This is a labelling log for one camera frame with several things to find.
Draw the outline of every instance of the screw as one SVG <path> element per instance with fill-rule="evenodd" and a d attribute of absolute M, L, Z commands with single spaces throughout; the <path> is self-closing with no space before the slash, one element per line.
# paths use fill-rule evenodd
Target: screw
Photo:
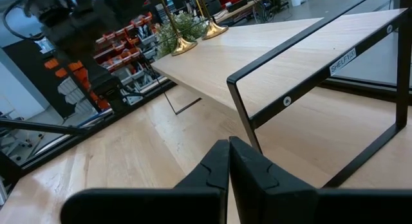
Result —
<path fill-rule="evenodd" d="M 290 98 L 289 96 L 283 99 L 283 105 L 289 106 L 291 103 L 292 103 L 292 98 Z"/>
<path fill-rule="evenodd" d="M 387 32 L 388 34 L 391 33 L 392 30 L 393 30 L 392 25 L 389 25 L 388 28 L 386 28 L 386 32 Z"/>

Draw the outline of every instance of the label sticker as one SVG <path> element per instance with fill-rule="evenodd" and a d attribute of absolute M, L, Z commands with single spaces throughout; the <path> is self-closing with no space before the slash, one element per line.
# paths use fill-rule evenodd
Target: label sticker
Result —
<path fill-rule="evenodd" d="M 345 65 L 351 62 L 353 59 L 356 58 L 356 50 L 355 48 L 351 49 L 345 56 L 341 57 L 337 60 L 334 64 L 329 67 L 330 76 L 336 74 L 339 70 L 341 70 Z"/>

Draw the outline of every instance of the grey floor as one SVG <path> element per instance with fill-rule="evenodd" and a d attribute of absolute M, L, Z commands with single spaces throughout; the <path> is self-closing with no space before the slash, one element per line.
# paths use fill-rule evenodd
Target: grey floor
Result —
<path fill-rule="evenodd" d="M 330 13 L 344 10 L 357 1 L 359 0 L 308 0 L 301 6 L 291 7 L 276 14 L 273 22 L 324 17 Z M 347 14 L 388 10 L 390 1 L 367 0 L 350 10 Z M 254 19 L 244 20 L 236 24 L 236 26 L 252 24 L 256 24 Z M 397 33 L 394 32 L 360 57 L 357 57 L 335 76 L 383 84 L 396 84 L 397 46 Z"/>

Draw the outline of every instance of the white wall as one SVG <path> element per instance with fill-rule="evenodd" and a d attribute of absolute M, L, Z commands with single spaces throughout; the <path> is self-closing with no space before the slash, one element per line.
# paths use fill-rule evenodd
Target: white wall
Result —
<path fill-rule="evenodd" d="M 0 62 L 0 111 L 6 113 L 12 109 L 16 111 L 11 114 L 13 118 L 22 116 L 25 119 L 44 111 L 40 103 Z"/>

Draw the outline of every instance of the black cable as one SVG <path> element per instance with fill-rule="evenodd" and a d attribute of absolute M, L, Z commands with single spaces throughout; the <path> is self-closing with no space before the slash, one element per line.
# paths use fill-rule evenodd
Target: black cable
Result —
<path fill-rule="evenodd" d="M 43 35 L 42 33 L 37 34 L 37 35 L 34 35 L 33 37 L 25 37 L 25 36 L 23 36 L 23 35 L 15 32 L 14 30 L 12 30 L 11 27 L 10 27 L 10 26 L 8 25 L 8 23 L 7 23 L 7 15 L 8 15 L 8 13 L 9 13 L 13 8 L 15 8 L 18 4 L 20 4 L 22 1 L 23 1 L 23 0 L 16 0 L 16 1 L 14 1 L 12 4 L 10 4 L 10 5 L 8 6 L 8 8 L 5 10 L 5 12 L 3 13 L 3 16 L 2 16 L 3 24 L 5 24 L 6 29 L 7 29 L 11 34 L 15 35 L 16 37 L 19 37 L 19 38 L 21 38 L 21 39 L 23 39 L 23 40 L 40 41 L 41 39 L 44 38 L 44 35 Z"/>
<path fill-rule="evenodd" d="M 261 8 L 260 11 L 258 11 L 259 19 L 261 19 L 263 23 L 267 23 L 268 22 L 267 11 L 266 11 L 264 4 L 262 3 L 262 1 L 258 1 L 258 0 L 254 0 L 254 2 L 256 5 L 258 5 Z"/>
<path fill-rule="evenodd" d="M 273 16 L 272 16 L 272 19 L 270 20 L 270 22 L 273 22 L 274 21 L 274 19 L 275 19 L 275 15 L 276 15 L 276 10 L 275 10 L 275 0 L 272 0 L 272 10 L 273 10 Z M 281 4 L 282 4 L 282 1 L 281 0 L 279 0 L 279 7 L 281 6 Z"/>
<path fill-rule="evenodd" d="M 254 2 L 256 4 L 259 4 L 259 6 L 262 8 L 261 12 L 263 14 L 260 14 L 259 16 L 261 17 L 261 20 L 263 21 L 263 23 L 271 23 L 274 21 L 275 19 L 275 14 L 276 14 L 276 10 L 275 10 L 275 0 L 266 0 L 269 3 L 272 3 L 272 9 L 267 10 L 265 4 L 264 4 L 265 0 L 260 0 L 260 1 L 255 1 Z"/>
<path fill-rule="evenodd" d="M 288 5 L 288 13 L 289 13 L 289 16 L 284 18 L 283 21 L 287 21 L 293 16 L 293 14 L 290 12 L 290 6 L 289 5 Z"/>

